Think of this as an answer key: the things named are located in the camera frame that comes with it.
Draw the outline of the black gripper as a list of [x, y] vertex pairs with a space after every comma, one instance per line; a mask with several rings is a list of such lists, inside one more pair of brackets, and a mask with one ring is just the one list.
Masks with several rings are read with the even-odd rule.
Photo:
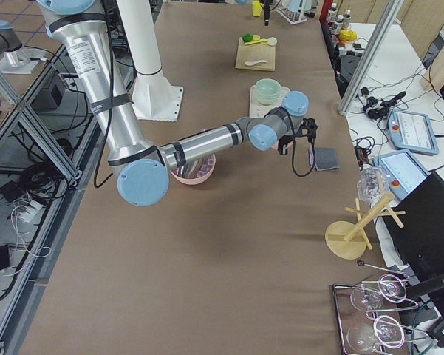
[[277, 151], [280, 155], [287, 155], [288, 149], [293, 146], [294, 137], [292, 135], [285, 135], [279, 138], [277, 142]]
[[263, 16], [264, 16], [264, 25], [268, 26], [270, 21], [270, 8], [273, 4], [273, 0], [260, 0], [260, 4], [264, 9]]

